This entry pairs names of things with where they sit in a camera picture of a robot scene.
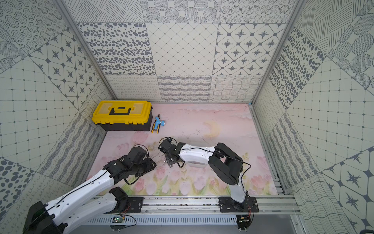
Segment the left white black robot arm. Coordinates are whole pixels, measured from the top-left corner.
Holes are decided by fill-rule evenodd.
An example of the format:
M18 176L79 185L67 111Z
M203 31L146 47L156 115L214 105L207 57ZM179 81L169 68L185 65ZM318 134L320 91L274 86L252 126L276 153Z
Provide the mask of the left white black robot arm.
M156 163L149 152L134 146L127 155L107 163L101 171L65 195L29 208L24 234L69 234L92 218L114 212L141 211L143 198L131 199L117 187L129 176L140 178L153 171Z

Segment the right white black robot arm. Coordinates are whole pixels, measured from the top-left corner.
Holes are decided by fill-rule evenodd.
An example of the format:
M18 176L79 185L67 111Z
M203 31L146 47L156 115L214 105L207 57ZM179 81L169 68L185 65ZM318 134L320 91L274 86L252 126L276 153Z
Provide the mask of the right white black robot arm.
M223 143L212 147L198 147L165 137L160 140L158 150L166 158L169 167L177 164L182 168L185 164L191 167L205 168L207 165L216 173L218 178L230 189L231 199L236 203L244 203L247 193L242 183L243 165L245 162Z

